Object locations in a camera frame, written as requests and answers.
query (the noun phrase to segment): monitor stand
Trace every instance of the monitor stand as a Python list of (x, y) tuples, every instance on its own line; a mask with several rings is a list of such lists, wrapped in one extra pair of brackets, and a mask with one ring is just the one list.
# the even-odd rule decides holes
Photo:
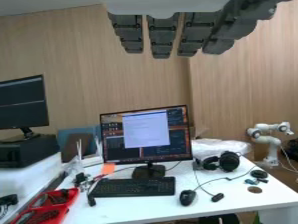
[(164, 176), (164, 166), (152, 165), (151, 162), (146, 166), (138, 166), (132, 171), (132, 179), (148, 179)]
[(13, 144), (27, 141), (33, 138), (39, 137), (39, 134), (35, 134), (29, 128), (19, 128), (22, 131), (22, 135), (1, 140), (1, 144)]

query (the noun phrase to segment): monitor screen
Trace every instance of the monitor screen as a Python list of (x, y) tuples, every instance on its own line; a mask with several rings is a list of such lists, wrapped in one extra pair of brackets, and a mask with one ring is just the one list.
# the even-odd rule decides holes
[(0, 129), (47, 124), (42, 75), (0, 82)]
[(102, 114), (101, 135), (107, 163), (192, 159), (186, 106)]

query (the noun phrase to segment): black box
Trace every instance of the black box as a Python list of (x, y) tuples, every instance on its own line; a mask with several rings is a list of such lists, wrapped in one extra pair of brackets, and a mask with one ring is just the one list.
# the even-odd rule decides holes
[(0, 143), (0, 168), (21, 168), (59, 151), (54, 135), (39, 135), (17, 143)]

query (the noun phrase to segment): wooden wall panel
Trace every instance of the wooden wall panel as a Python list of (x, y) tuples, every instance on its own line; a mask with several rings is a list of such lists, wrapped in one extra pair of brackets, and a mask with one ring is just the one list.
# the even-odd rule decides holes
[[(298, 1), (219, 56), (190, 59), (195, 128), (203, 136), (248, 140), (256, 122), (291, 122), (298, 134)], [(264, 155), (255, 150), (255, 158)]]
[(143, 54), (126, 54), (103, 7), (1, 17), (0, 30), (0, 80), (45, 75), (50, 126), (37, 131), (97, 124), (99, 113), (188, 104), (187, 59), (152, 59), (146, 32)]

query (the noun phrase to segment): keyboard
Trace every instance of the keyboard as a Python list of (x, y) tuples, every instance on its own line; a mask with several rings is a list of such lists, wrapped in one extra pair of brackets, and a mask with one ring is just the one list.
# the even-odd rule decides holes
[(90, 196), (102, 197), (136, 197), (174, 195), (174, 177), (150, 179), (102, 179), (93, 188)]

